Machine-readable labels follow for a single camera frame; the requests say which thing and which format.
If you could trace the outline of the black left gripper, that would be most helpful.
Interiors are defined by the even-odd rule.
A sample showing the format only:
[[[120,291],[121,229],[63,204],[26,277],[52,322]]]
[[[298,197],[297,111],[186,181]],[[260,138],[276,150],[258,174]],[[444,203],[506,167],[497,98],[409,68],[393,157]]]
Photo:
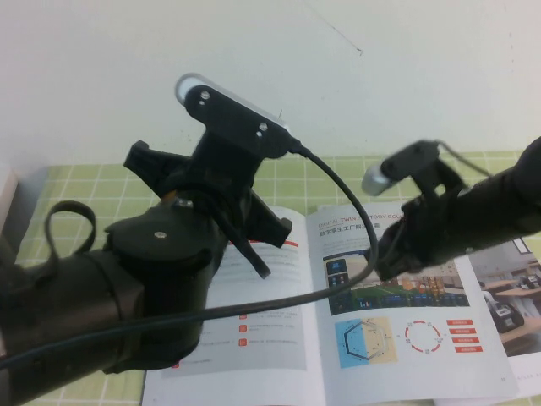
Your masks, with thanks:
[[[206,130],[189,156],[155,151],[137,141],[124,166],[163,202],[182,198],[197,203],[208,198],[240,235],[281,248],[292,221],[277,216],[252,190],[264,160],[261,147],[262,140],[253,130],[226,136]]]

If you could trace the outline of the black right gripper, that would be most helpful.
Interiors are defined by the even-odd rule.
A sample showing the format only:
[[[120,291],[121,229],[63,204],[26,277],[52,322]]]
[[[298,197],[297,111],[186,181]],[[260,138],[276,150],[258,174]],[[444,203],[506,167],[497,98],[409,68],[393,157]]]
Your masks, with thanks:
[[[401,220],[387,228],[378,243],[375,270],[380,280],[418,273],[465,252],[469,226],[458,201],[467,190],[459,185],[443,195],[422,193],[402,206]]]

